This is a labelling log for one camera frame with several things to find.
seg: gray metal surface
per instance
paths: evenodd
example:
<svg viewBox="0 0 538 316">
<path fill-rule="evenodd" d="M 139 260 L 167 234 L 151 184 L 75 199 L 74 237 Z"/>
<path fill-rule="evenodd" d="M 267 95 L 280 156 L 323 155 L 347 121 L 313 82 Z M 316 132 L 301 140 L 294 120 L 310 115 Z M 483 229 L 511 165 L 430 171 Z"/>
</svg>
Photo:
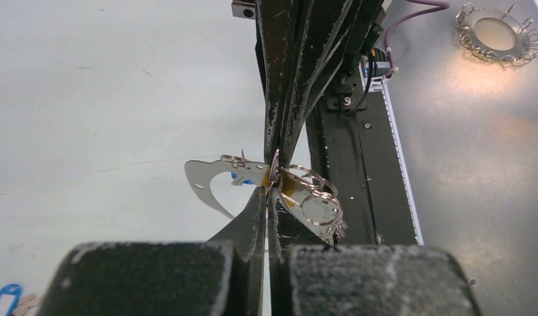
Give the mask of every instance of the gray metal surface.
<svg viewBox="0 0 538 316">
<path fill-rule="evenodd" d="M 423 239 L 475 279 L 486 315 L 538 315 L 538 57 L 519 69 L 476 61 L 454 31 L 465 1 L 450 3 L 391 38 L 400 71 L 389 90 Z M 536 4 L 512 14 L 538 28 Z M 419 9 L 395 1 L 384 27 Z"/>
</svg>

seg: scratch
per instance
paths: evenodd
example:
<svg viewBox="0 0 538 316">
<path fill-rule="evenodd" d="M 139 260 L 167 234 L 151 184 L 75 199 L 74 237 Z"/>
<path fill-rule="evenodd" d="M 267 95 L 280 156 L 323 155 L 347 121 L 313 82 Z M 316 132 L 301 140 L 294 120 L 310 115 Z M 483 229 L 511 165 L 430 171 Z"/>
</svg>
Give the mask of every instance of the scratch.
<svg viewBox="0 0 538 316">
<path fill-rule="evenodd" d="M 281 12 L 277 13 L 276 15 L 273 16 L 273 18 L 276 18 L 277 16 L 281 15 L 282 13 L 284 13 L 286 11 L 286 9 L 282 10 Z"/>
<path fill-rule="evenodd" d="M 113 168 L 102 169 L 102 170 L 98 170 L 98 171 L 94 171 L 94 172 L 85 173 L 85 174 L 82 174 L 82 176 L 89 176 L 89 175 L 92 175 L 92 174 L 98 174 L 98 173 L 103 173 L 103 172 L 107 172 L 107 171 L 123 169 L 123 168 L 132 167 L 132 166 L 136 166 L 136 165 L 146 165 L 148 163 L 166 163 L 166 162 L 169 162 L 169 161 L 190 160 L 190 159 L 191 160 L 193 160 L 193 159 L 207 159 L 207 158 L 218 158 L 218 157 L 220 157 L 220 156 L 197 156 L 197 157 L 190 157 L 190 158 L 172 158 L 172 159 L 163 159 L 163 160 L 140 161 L 138 163 L 130 163 L 128 165 L 123 165 L 123 166 L 119 166 L 119 167 L 113 167 Z"/>
</svg>

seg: blue object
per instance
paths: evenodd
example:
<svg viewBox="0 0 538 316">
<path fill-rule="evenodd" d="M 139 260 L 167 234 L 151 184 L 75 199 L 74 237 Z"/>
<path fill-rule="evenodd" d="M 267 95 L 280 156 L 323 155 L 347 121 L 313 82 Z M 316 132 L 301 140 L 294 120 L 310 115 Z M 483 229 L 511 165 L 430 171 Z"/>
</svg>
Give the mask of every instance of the blue object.
<svg viewBox="0 0 538 316">
<path fill-rule="evenodd" d="M 232 179 L 238 178 L 238 175 L 232 172 Z M 251 180 L 245 180 L 245 184 L 254 184 Z"/>
<path fill-rule="evenodd" d="M 9 316 L 13 313 L 22 288 L 18 284 L 9 284 L 4 286 L 0 291 L 0 316 Z"/>
</svg>

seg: purple cable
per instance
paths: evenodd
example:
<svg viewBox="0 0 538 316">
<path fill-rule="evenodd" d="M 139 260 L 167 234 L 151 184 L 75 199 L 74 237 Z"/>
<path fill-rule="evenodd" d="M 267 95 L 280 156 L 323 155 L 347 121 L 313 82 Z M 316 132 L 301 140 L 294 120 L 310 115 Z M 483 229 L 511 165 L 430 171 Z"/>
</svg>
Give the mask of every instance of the purple cable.
<svg viewBox="0 0 538 316">
<path fill-rule="evenodd" d="M 385 44 L 385 50 L 387 51 L 387 57 L 389 58 L 389 63 L 390 63 L 390 70 L 385 74 L 385 78 L 392 77 L 392 75 L 398 70 L 394 66 L 394 60 L 392 58 L 392 52 L 391 52 L 391 48 L 389 46 L 389 36 L 394 31 L 394 29 L 399 24 L 401 24 L 404 21 L 409 20 L 409 19 L 411 19 L 411 18 L 413 18 L 415 16 L 445 10 L 445 9 L 448 9 L 449 6 L 450 6 L 447 2 L 442 2 L 442 1 L 432 1 L 432 0 L 407 0 L 407 1 L 412 2 L 412 3 L 417 3 L 419 5 L 434 5 L 435 8 L 425 9 L 425 10 L 422 10 L 422 11 L 418 11 L 418 12 L 409 14 L 409 15 L 401 18 L 400 20 L 396 21 L 391 26 L 389 26 L 389 28 L 385 32 L 385 37 L 383 38 L 383 43 Z"/>
</svg>

